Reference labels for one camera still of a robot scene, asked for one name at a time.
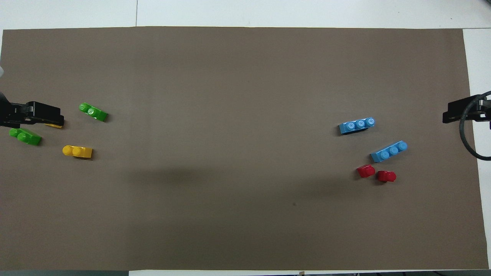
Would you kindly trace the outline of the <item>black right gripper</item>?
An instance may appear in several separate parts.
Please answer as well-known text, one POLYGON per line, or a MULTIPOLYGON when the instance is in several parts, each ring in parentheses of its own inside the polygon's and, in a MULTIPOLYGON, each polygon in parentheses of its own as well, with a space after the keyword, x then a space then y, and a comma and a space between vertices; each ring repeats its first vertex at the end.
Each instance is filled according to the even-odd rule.
MULTIPOLYGON (((460 121, 464 116, 463 112, 467 105, 478 95, 473 95, 448 103, 448 111, 442 114, 442 123, 452 123, 460 121)), ((465 115, 465 121, 477 120, 478 122, 491 121, 491 100, 479 100, 478 112, 469 112, 465 115)))

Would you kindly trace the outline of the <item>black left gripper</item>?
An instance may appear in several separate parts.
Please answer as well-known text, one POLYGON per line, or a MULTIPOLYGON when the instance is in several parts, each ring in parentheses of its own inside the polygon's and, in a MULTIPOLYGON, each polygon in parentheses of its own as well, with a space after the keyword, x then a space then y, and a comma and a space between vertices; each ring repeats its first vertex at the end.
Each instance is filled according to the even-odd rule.
POLYGON ((64 126, 64 117, 60 108, 44 103, 30 101, 27 104, 11 103, 0 93, 0 125, 2 127, 19 128, 20 124, 42 123, 59 127, 64 126))

